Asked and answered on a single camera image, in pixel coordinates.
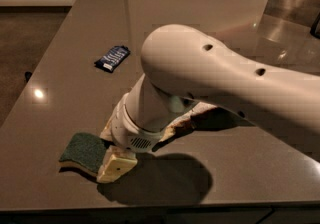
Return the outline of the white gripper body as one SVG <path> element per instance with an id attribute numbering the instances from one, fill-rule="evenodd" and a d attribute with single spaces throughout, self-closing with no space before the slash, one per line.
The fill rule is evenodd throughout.
<path id="1" fill-rule="evenodd" d="M 150 151 L 174 119 L 172 103 L 173 97 L 162 92 L 125 94 L 110 118 L 113 142 L 135 153 Z"/>

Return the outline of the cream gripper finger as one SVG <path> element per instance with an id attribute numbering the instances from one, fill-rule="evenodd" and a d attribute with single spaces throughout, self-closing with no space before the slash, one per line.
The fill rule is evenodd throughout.
<path id="1" fill-rule="evenodd" d="M 100 133 L 100 138 L 109 142 L 113 141 L 112 132 L 111 132 L 112 120 L 113 120 L 113 117 L 110 117 L 105 127 L 103 128 L 102 132 Z"/>
<path id="2" fill-rule="evenodd" d="M 98 183 L 112 183 L 130 172 L 138 163 L 130 150 L 110 146 L 103 157 L 97 174 Z"/>

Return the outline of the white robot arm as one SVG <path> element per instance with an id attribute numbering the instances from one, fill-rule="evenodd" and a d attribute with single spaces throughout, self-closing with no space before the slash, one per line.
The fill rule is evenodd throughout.
<path id="1" fill-rule="evenodd" d="M 153 31 L 143 74 L 115 107 L 101 136 L 111 142 L 97 180 L 110 183 L 152 149 L 166 127 L 198 102 L 226 109 L 297 150 L 320 156 L 320 78 L 244 58 L 184 25 Z"/>

